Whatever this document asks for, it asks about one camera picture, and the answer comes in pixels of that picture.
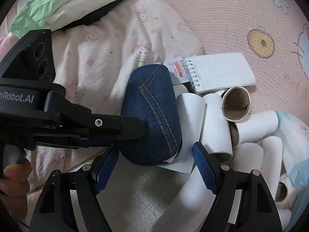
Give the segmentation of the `left human hand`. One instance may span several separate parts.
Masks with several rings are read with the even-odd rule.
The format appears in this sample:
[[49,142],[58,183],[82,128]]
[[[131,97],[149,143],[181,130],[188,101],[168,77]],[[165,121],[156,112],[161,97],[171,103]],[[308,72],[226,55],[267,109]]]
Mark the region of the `left human hand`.
[[23,200],[30,190],[28,178],[32,168],[30,162],[9,165],[4,169],[4,178],[1,179],[1,200]]

